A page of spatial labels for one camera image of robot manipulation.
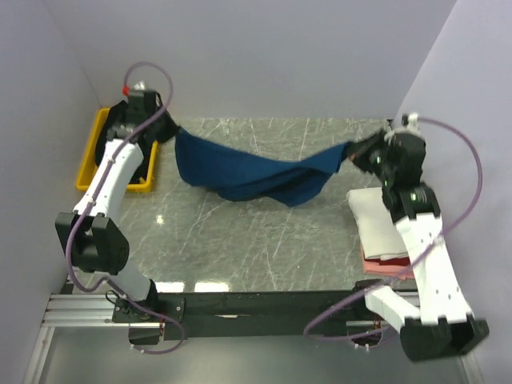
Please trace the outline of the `blue printed t-shirt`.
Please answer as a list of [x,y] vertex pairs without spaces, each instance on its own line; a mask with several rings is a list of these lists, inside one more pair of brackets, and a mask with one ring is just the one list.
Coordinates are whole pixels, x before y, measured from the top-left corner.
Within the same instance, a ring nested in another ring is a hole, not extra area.
[[178,172],[184,182],[242,202],[271,198],[288,207],[315,198],[347,158],[342,142],[303,160],[264,158],[211,142],[181,130],[175,140]]

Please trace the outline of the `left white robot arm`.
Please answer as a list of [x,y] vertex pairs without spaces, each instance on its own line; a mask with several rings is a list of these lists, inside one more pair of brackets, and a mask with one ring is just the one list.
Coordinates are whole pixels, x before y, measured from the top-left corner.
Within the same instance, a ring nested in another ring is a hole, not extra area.
[[130,245],[118,228],[122,198],[148,167],[155,143],[179,130],[155,90],[127,88],[127,99],[109,109],[94,149],[97,170],[71,212],[58,214],[55,229],[73,284],[90,293],[107,283],[132,301],[141,321],[155,319],[160,302],[154,282],[128,259]]

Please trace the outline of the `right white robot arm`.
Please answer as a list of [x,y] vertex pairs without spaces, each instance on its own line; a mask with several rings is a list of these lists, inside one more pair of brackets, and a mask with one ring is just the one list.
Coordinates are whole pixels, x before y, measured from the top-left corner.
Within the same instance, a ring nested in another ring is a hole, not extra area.
[[355,316],[378,314],[399,335],[412,362],[464,356],[490,333],[476,318],[458,284],[442,232],[434,190],[422,181],[426,142],[410,130],[377,133],[350,146],[353,164],[382,184],[382,201],[403,240],[414,273],[419,305],[389,283],[368,286],[353,296]]

